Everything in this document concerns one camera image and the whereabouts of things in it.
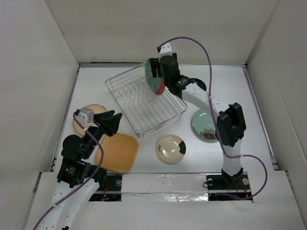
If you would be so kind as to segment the small black plate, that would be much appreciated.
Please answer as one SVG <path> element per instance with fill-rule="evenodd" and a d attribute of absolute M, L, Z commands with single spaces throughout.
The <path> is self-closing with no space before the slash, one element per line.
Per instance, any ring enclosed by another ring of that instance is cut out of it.
<path fill-rule="evenodd" d="M 205 84 L 202 80 L 197 79 L 197 78 L 192 78 L 192 80 L 193 80 L 193 82 L 194 82 L 195 84 L 197 84 L 202 90 L 207 91 L 207 86 L 206 86 L 206 84 Z"/>

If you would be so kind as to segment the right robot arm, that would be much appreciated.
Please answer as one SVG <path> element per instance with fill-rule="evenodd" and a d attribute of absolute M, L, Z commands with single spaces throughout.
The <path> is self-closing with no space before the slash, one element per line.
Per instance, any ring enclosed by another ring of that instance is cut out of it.
<path fill-rule="evenodd" d="M 176 54 L 148 59 L 145 62 L 145 77 L 154 92 L 164 85 L 178 98 L 210 112 L 215 136 L 223 151 L 222 184 L 226 188 L 237 185 L 243 175 L 240 149 L 246 130 L 241 105 L 227 104 L 212 97 L 202 80 L 182 75 Z"/>

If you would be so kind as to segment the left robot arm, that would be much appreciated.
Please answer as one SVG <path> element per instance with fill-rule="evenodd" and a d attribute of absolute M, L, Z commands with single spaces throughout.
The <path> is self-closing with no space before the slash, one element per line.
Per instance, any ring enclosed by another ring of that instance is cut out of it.
<path fill-rule="evenodd" d="M 100 140 L 104 135 L 114 136 L 119 128 L 122 113 L 110 110 L 96 114 L 92 109 L 81 108 L 73 113 L 74 122 L 85 132 L 80 137 L 67 136 L 62 143 L 62 163 L 57 185 L 49 209 L 33 227 L 35 230 L 71 230 L 86 203 L 97 190 L 107 184 L 107 172 L 87 162 L 95 148 L 104 150 Z"/>

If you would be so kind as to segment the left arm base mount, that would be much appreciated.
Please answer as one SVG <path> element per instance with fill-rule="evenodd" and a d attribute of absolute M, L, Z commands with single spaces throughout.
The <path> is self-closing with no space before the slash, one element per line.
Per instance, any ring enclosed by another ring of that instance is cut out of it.
<path fill-rule="evenodd" d="M 91 202 L 121 201 L 122 174 L 108 173 L 104 187 L 99 188 L 89 199 Z"/>

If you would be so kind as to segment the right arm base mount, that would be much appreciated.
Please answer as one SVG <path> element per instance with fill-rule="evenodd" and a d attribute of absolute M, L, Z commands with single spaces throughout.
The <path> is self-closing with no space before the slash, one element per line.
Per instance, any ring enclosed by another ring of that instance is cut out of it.
<path fill-rule="evenodd" d="M 252 195 L 246 172 L 243 173 L 238 181 L 230 185 L 227 185 L 226 182 L 223 181 L 221 173 L 207 174 L 202 186 L 208 190 L 209 201 L 234 200 L 222 194 L 229 194 L 240 198 L 246 198 Z"/>

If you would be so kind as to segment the red and teal floral plate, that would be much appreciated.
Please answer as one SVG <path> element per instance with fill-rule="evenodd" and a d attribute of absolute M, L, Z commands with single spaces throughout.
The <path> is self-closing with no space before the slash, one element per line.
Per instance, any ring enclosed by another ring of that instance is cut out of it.
<path fill-rule="evenodd" d="M 145 72 L 146 82 L 149 85 L 149 88 L 152 90 L 152 92 L 155 93 L 156 95 L 162 95 L 163 92 L 165 91 L 163 77 L 161 75 L 160 78 L 153 78 L 152 72 L 150 70 L 149 59 L 146 60 L 145 62 L 144 72 Z"/>

